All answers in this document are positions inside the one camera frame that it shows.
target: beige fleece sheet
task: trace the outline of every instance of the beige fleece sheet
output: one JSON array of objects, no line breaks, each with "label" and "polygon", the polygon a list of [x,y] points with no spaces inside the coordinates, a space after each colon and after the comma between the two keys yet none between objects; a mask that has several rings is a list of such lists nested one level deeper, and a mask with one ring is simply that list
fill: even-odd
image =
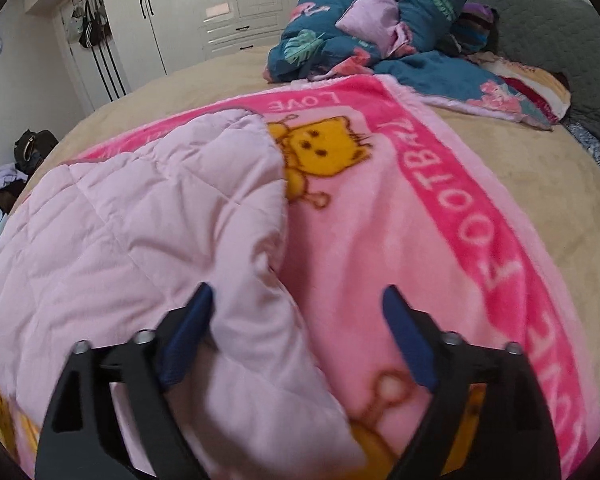
[{"label": "beige fleece sheet", "polygon": [[[266,47],[220,57],[149,83],[78,124],[30,181],[117,134],[220,99],[271,88]],[[562,271],[584,325],[600,389],[600,169],[561,126],[527,126],[436,110],[509,189]]]}]

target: screw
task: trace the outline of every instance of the screw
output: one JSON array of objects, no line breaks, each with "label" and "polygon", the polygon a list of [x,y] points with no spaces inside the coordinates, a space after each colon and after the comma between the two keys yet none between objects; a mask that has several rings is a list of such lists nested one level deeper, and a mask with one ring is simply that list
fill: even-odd
[{"label": "screw", "polygon": [[507,343],[504,349],[513,355],[522,355],[524,353],[522,345],[516,342]]},{"label": "screw", "polygon": [[72,352],[74,354],[84,354],[87,350],[91,350],[91,344],[88,341],[78,341]]},{"label": "screw", "polygon": [[458,346],[462,343],[462,336],[458,332],[445,332],[442,341],[447,345]]},{"label": "screw", "polygon": [[155,332],[153,330],[141,330],[134,336],[134,342],[137,345],[144,345],[150,343],[155,339]]}]

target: wardrobe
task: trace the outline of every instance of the wardrobe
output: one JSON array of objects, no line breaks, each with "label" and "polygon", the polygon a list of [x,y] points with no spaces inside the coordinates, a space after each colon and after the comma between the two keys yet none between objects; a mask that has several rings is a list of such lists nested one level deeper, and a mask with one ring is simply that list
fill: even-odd
[{"label": "wardrobe", "polygon": [[298,0],[105,0],[132,90],[205,59],[280,40]]}]

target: backpack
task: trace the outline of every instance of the backpack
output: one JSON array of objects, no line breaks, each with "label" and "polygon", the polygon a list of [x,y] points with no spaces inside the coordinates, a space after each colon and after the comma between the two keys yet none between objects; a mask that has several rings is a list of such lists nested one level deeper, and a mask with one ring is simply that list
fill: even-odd
[{"label": "backpack", "polygon": [[38,133],[27,130],[16,141],[13,149],[16,169],[29,176],[33,175],[57,145],[58,140],[49,130]]}]

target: blue comforter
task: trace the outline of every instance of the blue comforter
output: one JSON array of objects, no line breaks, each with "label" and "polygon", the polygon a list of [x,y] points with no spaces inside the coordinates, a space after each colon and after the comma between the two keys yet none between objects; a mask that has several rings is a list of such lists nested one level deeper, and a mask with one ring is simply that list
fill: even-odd
[{"label": "blue comforter", "polygon": [[446,98],[466,109],[484,108],[512,114],[549,129],[542,112],[495,74],[464,59],[434,50],[467,0],[396,0],[400,20],[413,34],[416,54],[382,59],[374,44],[348,36],[336,22],[355,0],[300,0],[280,44],[269,53],[273,82],[375,72],[393,75],[421,94]]}]

